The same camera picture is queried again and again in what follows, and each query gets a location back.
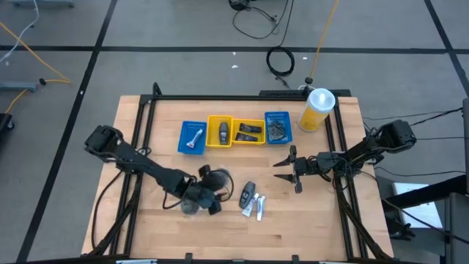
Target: yellow cylinder container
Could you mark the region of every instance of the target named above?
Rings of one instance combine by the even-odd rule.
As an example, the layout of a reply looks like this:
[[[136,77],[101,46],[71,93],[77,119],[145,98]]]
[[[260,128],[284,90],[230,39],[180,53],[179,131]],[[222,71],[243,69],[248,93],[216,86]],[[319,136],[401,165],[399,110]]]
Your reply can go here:
[[[298,126],[305,132],[315,132],[336,105],[336,98],[327,89],[314,89],[308,96]]]

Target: wooden tabletop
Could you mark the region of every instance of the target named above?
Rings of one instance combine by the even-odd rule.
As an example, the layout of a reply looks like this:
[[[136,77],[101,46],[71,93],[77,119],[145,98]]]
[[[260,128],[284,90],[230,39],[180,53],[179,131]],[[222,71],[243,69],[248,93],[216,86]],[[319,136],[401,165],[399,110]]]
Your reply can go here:
[[[139,96],[122,96],[119,102],[114,127],[124,133],[126,142],[130,142],[133,134],[138,101]],[[364,137],[358,100],[339,98],[339,102],[347,145],[352,147]],[[194,259],[291,260],[293,254],[298,254],[301,260],[346,260],[339,206],[332,185],[319,176],[305,176],[301,178],[303,193],[296,194],[292,184],[273,176],[291,173],[289,166],[272,167],[287,157],[290,144],[233,144],[228,149],[206,148],[203,156],[177,152],[183,120],[207,121],[209,114],[262,120],[266,111],[289,112],[292,144],[297,146],[298,157],[329,151],[324,125],[315,133],[304,133],[296,124],[303,107],[304,102],[293,101],[157,101],[149,157],[162,166],[178,168],[192,175],[198,175],[197,170],[205,164],[212,169],[228,169],[234,179],[234,193],[228,202],[222,203],[222,212],[214,216],[209,216],[206,210],[200,210],[195,216],[186,216],[180,207],[163,210],[163,189],[154,178],[144,176],[130,256],[181,259],[185,253],[191,252]],[[141,131],[144,131],[146,119],[147,113],[144,114]],[[335,119],[331,120],[336,146],[340,146]],[[374,173],[370,166],[363,170]],[[113,164],[103,166],[97,196],[117,172]],[[107,190],[100,204],[97,241],[114,223],[122,180],[123,177]],[[261,222],[256,221],[254,214],[250,218],[243,216],[238,207],[240,193],[249,180],[256,183],[256,192],[266,196],[265,214]],[[375,180],[367,175],[358,175],[355,177],[355,188],[363,225],[384,252],[392,256]],[[176,201],[169,197],[168,205]],[[355,229],[349,223],[354,255],[358,257]],[[90,227],[91,219],[83,253],[91,251]],[[123,249],[126,224],[121,232],[118,252]]]

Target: blue bin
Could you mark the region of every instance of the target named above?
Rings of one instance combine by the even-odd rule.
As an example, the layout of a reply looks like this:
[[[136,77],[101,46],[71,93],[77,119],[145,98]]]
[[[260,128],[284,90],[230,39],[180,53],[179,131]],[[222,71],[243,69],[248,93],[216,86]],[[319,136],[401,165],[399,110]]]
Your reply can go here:
[[[202,129],[204,132],[197,139],[196,144],[193,148],[190,148],[187,143],[193,139],[197,131]],[[181,136],[179,137],[179,144],[177,152],[190,154],[190,155],[202,155],[205,149],[205,138],[207,137],[207,123],[197,121],[184,121],[182,122]]]
[[[265,112],[265,129],[267,131],[267,142],[269,144],[286,144],[293,140],[292,136],[292,125],[290,124],[290,115],[287,111],[275,111],[275,112]],[[283,139],[270,140],[269,135],[269,123],[272,121],[282,122],[285,126],[287,136]]]

